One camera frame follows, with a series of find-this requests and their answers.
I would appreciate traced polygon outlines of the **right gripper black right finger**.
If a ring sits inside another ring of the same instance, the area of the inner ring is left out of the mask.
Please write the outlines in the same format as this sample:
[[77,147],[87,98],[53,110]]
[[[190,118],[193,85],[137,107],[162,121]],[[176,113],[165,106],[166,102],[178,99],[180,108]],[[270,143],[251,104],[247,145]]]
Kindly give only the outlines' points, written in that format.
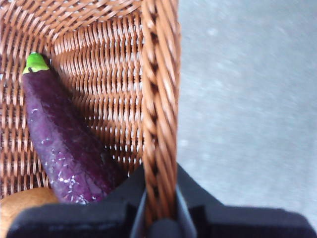
[[178,166],[178,186],[200,238],[315,238],[306,217],[280,208],[224,205]]

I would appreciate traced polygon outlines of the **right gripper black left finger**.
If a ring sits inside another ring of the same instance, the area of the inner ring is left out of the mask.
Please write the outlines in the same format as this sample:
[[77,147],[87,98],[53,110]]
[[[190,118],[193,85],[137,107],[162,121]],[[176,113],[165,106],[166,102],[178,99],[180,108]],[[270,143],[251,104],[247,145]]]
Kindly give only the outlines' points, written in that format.
[[22,211],[9,238],[142,238],[145,178],[143,166],[103,201],[86,205],[48,204]]

